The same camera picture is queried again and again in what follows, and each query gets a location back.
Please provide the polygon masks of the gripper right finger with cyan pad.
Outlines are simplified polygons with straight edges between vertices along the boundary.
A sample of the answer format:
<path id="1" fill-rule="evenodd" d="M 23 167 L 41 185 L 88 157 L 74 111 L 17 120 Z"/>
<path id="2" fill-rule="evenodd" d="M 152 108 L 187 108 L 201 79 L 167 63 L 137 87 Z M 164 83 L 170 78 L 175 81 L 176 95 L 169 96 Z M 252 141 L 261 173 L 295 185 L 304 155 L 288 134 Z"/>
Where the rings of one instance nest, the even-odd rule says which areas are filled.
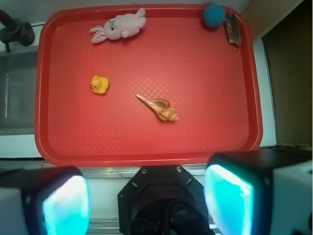
<path id="1" fill-rule="evenodd" d="M 223 235 L 310 235 L 313 153 L 289 147 L 213 154 L 204 198 Z"/>

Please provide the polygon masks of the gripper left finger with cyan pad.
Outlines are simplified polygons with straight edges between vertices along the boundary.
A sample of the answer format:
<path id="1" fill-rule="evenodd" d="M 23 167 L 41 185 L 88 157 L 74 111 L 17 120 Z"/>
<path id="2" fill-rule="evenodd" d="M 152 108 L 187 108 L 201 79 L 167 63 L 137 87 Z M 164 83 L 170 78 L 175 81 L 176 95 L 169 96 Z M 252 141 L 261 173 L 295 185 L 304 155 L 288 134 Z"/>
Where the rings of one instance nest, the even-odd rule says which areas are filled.
<path id="1" fill-rule="evenodd" d="M 2 235 L 85 235 L 90 188 L 72 166 L 0 173 Z"/>

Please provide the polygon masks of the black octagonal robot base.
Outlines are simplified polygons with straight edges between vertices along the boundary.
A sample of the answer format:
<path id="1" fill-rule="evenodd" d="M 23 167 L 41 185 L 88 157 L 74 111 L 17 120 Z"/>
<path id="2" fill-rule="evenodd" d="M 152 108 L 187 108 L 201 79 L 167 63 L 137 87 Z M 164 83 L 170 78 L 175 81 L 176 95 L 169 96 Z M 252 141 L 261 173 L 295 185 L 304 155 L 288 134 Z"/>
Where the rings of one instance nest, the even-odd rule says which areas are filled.
<path id="1" fill-rule="evenodd" d="M 182 166 L 144 166 L 117 195 L 123 235 L 212 235 L 203 185 Z"/>

